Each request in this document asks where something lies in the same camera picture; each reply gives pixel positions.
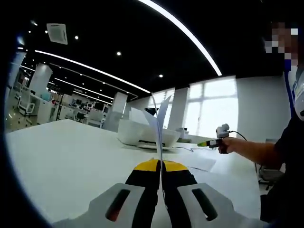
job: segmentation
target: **ceiling air conditioner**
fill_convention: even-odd
[[[47,33],[52,42],[67,45],[67,31],[65,24],[47,24]]]

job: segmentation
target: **window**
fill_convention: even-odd
[[[234,76],[190,85],[185,116],[189,134],[216,138],[215,130],[222,124],[237,130],[237,98]]]
[[[169,96],[171,96],[170,101],[169,101],[169,105],[168,105],[168,109],[167,109],[167,112],[166,112],[166,116],[165,116],[165,119],[164,119],[164,122],[163,122],[163,128],[165,128],[165,129],[168,128],[168,124],[169,124],[174,92],[175,92],[175,89],[172,88],[172,89],[160,91],[160,92],[157,92],[157,93],[153,94],[157,108],[160,108],[161,103],[165,99],[167,99]],[[153,103],[152,96],[150,96],[148,107],[149,108],[151,108],[151,107],[154,108],[154,103]]]

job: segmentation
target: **black ceiling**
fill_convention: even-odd
[[[192,0],[154,2],[173,14],[198,38],[223,76],[281,75],[284,56],[265,53],[263,39],[269,35],[270,18],[265,17],[266,10],[260,0],[248,1],[246,6],[232,5],[231,2],[223,5],[221,1],[203,5],[201,1]],[[45,61],[53,70],[50,81],[62,91],[71,92],[74,87],[56,81],[55,77],[92,91],[100,92],[102,89],[100,93],[110,97],[119,90],[107,84],[139,97],[148,95],[96,71],[34,50],[97,68],[151,92],[218,77],[182,31],[138,0],[111,0],[96,6],[75,5],[68,10],[54,7],[48,12],[40,10],[33,14],[32,19],[38,26],[29,21],[22,31],[24,49],[28,50],[23,65],[35,68],[37,63]],[[66,25],[68,45],[49,40],[45,33],[47,23]]]

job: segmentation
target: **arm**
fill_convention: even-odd
[[[275,151],[275,145],[271,143],[249,142],[237,138],[224,138],[227,153],[236,152],[251,161],[267,167],[278,168],[282,165],[279,154]]]

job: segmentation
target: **printer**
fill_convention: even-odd
[[[162,130],[162,146],[172,147],[179,139],[181,133],[168,129]],[[121,119],[118,126],[118,139],[127,145],[156,145],[155,130],[147,124]]]

